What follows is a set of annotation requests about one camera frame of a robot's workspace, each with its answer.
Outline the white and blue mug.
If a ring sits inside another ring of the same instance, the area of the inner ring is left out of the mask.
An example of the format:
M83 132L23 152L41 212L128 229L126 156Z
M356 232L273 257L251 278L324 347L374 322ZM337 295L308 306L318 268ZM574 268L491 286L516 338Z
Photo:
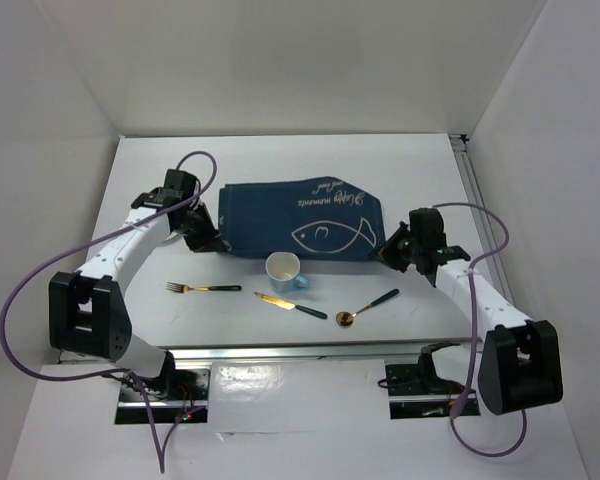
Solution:
M270 284L276 292L305 290L309 280L300 273L299 258L290 252L274 252L265 262L265 271Z

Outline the blue fish placemat cloth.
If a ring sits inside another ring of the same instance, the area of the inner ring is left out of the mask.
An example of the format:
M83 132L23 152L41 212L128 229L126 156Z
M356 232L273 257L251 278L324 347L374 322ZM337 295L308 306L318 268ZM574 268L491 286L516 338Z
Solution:
M231 254L266 258L367 261L386 241L381 202L336 177L227 184L218 223Z

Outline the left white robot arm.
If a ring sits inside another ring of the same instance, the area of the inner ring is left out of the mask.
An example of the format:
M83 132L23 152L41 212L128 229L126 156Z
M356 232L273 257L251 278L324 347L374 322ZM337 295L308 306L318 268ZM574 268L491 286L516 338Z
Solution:
M171 234L180 234L195 252L226 252L228 246L203 202L150 216L190 197L189 188L159 187L141 194L124 223L131 229L104 245L73 273L58 272L49 283L49 336L52 347L99 357L134 372L156 399L169 397L182 381L173 355L132 332L124 295L152 252Z

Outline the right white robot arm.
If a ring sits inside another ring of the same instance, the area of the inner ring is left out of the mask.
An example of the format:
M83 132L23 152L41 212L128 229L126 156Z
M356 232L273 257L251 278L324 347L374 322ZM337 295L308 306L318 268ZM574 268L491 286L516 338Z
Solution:
M500 225L502 243L471 258L460 246L449 246L440 205L409 212L409 221L371 257L404 273L413 265L469 319L471 340L465 389L452 407L457 418L478 380L478 393L495 415L522 411L563 398L558 334L547 320L534 321L506 300L478 272L477 263L503 250L510 234L504 222L484 207Z

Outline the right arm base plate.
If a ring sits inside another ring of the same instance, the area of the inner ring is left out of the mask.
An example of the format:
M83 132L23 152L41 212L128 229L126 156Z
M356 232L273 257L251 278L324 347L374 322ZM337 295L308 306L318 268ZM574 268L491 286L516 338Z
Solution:
M416 360L385 366L385 377L377 381L377 386L388 394L392 420L449 416L464 386L438 376L433 354L456 346L459 343L448 341L426 345Z

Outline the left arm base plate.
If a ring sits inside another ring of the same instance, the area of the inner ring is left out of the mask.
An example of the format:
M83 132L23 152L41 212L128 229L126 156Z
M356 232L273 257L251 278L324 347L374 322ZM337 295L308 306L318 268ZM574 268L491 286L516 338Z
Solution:
M145 383L145 391L156 424L203 424L208 421L211 369L208 366L178 370L166 390ZM146 425L149 417L144 397L129 375L122 377L114 423Z

